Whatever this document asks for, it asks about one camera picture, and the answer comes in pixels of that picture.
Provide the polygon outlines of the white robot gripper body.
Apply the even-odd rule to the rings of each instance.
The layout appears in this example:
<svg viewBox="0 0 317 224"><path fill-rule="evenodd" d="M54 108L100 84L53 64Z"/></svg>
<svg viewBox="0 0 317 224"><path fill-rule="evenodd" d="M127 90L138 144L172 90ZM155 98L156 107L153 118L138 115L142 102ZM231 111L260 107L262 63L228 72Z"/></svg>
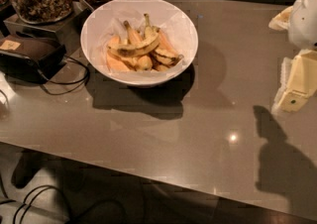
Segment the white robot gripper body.
<svg viewBox="0 0 317 224"><path fill-rule="evenodd" d="M296 0L289 18L289 40L300 49L317 49L317 0Z"/></svg>

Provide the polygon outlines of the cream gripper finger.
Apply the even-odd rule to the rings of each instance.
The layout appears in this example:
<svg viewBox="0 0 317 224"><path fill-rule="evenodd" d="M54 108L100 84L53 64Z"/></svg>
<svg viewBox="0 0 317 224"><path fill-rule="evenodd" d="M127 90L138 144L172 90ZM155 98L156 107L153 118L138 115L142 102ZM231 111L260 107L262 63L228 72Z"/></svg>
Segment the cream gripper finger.
<svg viewBox="0 0 317 224"><path fill-rule="evenodd" d="M292 6L289 6L279 12L276 16L274 16L270 22L268 23L268 26L277 31L283 31L287 30L289 27L289 19L290 19L290 14L293 10Z"/></svg>
<svg viewBox="0 0 317 224"><path fill-rule="evenodd" d="M317 91L317 52L301 50L281 64L280 87L274 97L272 113L297 112Z"/></svg>

